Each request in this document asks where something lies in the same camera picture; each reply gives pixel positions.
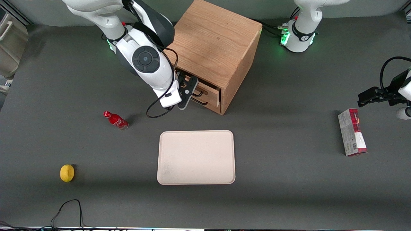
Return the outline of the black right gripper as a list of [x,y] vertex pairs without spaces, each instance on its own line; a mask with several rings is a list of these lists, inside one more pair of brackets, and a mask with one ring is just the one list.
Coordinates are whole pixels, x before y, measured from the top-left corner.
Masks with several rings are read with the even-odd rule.
[[176,72],[179,82],[179,94],[181,96],[180,103],[188,103],[198,85],[198,78],[194,75],[189,76],[186,80],[186,74],[183,72]]

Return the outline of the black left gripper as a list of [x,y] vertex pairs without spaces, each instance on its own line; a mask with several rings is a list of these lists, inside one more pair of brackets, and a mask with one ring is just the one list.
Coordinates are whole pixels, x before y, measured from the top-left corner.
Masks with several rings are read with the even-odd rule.
[[410,70],[405,70],[395,76],[389,86],[385,87],[385,91],[386,94],[384,90],[374,86],[358,94],[358,107],[361,108],[367,104],[380,103],[387,100],[391,107],[397,104],[410,105]]

